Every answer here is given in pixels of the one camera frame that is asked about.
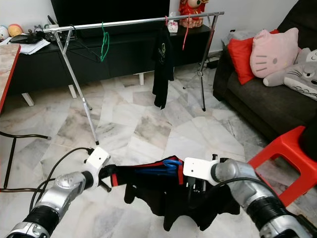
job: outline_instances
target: television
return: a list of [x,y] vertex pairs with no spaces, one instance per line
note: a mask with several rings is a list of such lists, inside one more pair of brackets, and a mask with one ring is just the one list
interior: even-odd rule
[[[51,0],[59,26],[85,25],[168,16],[169,0]],[[157,29],[162,23],[109,27],[111,34]],[[84,31],[85,35],[102,33],[101,29]]]

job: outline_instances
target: pink cushion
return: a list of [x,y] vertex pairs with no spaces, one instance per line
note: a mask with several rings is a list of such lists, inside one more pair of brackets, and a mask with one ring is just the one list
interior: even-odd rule
[[265,78],[271,73],[291,66],[298,53],[298,29],[270,34],[261,31],[253,40],[250,66],[253,74]]

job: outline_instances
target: white cabinet leg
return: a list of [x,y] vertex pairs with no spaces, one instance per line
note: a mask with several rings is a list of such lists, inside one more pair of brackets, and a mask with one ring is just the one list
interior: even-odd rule
[[68,87],[69,87],[69,90],[70,90],[71,96],[72,96],[73,98],[77,98],[77,95],[76,95],[76,91],[75,91],[74,85],[70,84]]
[[144,73],[139,73],[140,85],[144,85]]
[[28,93],[22,93],[22,97],[30,107],[34,106],[34,102]]

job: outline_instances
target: black cabinet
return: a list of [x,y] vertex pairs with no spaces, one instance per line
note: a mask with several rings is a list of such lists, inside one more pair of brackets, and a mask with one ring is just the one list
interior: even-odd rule
[[[175,66],[200,62],[203,58],[210,30],[207,26],[189,29],[185,50],[182,50],[186,28],[170,34]],[[103,80],[154,70],[151,59],[157,31],[110,36],[109,52],[104,62],[79,44],[71,41],[67,57],[80,83]],[[102,37],[83,38],[82,43],[97,55],[101,54]],[[56,44],[50,44],[33,55],[20,54],[8,94],[73,84],[68,68]]]

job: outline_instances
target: sofa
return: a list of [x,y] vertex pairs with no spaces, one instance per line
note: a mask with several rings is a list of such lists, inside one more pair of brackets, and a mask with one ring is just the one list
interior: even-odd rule
[[[299,47],[317,49],[317,0],[299,0],[278,30],[299,29]],[[216,69],[213,95],[227,101],[268,140],[306,125],[316,114],[317,101],[282,85],[266,87],[254,78],[241,85],[225,47]]]

